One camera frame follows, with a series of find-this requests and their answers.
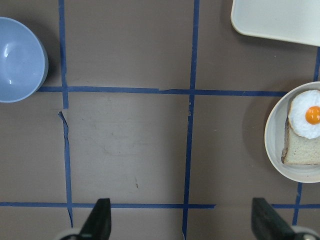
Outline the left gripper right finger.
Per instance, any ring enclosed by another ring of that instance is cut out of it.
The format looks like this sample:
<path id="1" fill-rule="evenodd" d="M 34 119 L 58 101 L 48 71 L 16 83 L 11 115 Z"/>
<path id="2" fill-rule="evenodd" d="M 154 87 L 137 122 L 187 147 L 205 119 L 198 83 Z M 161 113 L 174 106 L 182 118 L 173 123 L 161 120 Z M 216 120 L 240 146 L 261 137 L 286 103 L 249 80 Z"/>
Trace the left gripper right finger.
<path id="1" fill-rule="evenodd" d="M 251 203 L 251 230 L 257 240 L 293 240 L 296 233 L 264 199 Z"/>

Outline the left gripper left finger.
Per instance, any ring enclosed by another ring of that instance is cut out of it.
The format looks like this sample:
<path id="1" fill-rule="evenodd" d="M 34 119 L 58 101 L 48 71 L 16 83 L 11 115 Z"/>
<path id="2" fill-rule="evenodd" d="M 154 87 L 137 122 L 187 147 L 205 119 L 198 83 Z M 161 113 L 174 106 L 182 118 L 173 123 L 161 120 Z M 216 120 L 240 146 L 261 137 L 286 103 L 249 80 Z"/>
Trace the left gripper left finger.
<path id="1" fill-rule="evenodd" d="M 78 235 L 81 240 L 108 240 L 110 238 L 111 201 L 109 198 L 97 200 Z"/>

